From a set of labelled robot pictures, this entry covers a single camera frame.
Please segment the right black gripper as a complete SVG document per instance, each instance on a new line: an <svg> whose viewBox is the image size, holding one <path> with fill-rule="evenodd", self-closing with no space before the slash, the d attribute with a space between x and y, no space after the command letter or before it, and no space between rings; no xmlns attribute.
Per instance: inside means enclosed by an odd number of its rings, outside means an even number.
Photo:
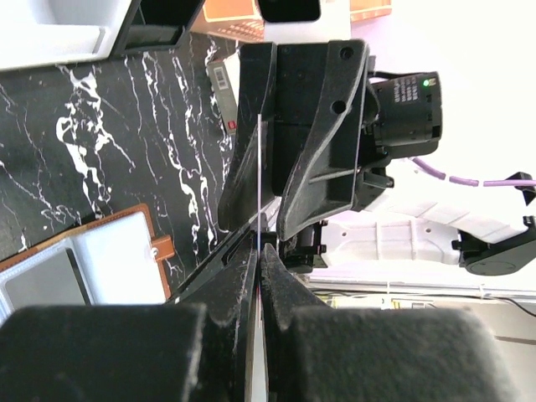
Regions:
<svg viewBox="0 0 536 402"><path fill-rule="evenodd" d="M218 205L221 229L235 231L256 216L259 113L262 209L274 193L282 197L281 240L334 214L364 209L394 186L386 173L389 151L372 129L379 99L369 61L362 39L285 44L278 53L273 43L242 46L234 153Z"/></svg>

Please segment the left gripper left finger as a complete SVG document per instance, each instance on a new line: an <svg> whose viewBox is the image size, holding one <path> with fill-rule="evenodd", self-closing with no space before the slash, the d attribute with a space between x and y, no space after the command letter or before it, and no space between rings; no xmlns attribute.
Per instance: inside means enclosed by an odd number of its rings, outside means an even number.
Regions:
<svg viewBox="0 0 536 402"><path fill-rule="evenodd" d="M4 401L248 401L258 236L155 306L25 307L1 327Z"/></svg>

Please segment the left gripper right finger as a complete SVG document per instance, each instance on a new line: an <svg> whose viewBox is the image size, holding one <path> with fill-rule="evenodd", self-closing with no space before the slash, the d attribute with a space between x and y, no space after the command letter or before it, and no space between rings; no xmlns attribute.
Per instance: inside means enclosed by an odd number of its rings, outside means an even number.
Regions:
<svg viewBox="0 0 536 402"><path fill-rule="evenodd" d="M516 401L489 329L461 309L333 308L260 255L272 401Z"/></svg>

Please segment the brown leather card holder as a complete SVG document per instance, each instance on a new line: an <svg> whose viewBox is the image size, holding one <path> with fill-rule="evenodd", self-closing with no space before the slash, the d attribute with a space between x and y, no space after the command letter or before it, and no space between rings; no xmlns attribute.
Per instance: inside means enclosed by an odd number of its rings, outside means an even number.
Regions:
<svg viewBox="0 0 536 402"><path fill-rule="evenodd" d="M66 230L2 261L1 279L56 250L70 248L80 269L89 305L162 304L171 296L164 269L175 254L170 236L157 237L149 208L129 209ZM1 319L11 310L1 289Z"/></svg>

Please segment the white phone box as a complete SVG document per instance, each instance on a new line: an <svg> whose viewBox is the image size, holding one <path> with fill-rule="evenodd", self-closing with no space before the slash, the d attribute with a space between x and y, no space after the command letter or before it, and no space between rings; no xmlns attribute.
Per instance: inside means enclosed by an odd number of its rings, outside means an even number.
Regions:
<svg viewBox="0 0 536 402"><path fill-rule="evenodd" d="M233 136L237 129L240 91L240 57L238 53L207 65L208 76L226 132Z"/></svg>

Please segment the orange mesh file organizer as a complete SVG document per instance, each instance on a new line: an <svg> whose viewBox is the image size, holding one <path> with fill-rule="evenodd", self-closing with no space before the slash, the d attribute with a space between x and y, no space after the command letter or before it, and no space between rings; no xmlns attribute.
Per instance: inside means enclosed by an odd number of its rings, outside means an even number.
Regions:
<svg viewBox="0 0 536 402"><path fill-rule="evenodd" d="M193 31L244 42L324 43L348 40L354 24L391 12L390 0L208 0Z"/></svg>

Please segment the white plastic bin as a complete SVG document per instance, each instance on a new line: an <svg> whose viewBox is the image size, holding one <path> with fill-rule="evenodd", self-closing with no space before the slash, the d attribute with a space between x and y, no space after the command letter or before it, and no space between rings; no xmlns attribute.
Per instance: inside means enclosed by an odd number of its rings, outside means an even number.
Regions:
<svg viewBox="0 0 536 402"><path fill-rule="evenodd" d="M1 70L108 58L130 0L2 1Z"/></svg>

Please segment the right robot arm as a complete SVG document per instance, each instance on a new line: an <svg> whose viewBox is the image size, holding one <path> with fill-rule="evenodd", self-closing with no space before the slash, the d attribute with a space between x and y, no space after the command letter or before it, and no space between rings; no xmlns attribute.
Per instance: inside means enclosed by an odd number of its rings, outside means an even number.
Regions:
<svg viewBox="0 0 536 402"><path fill-rule="evenodd" d="M505 276L535 260L535 182L457 178L423 158L442 135L436 72L378 71L361 39L246 44L209 68L235 150L218 221L263 231L287 269L428 260Z"/></svg>

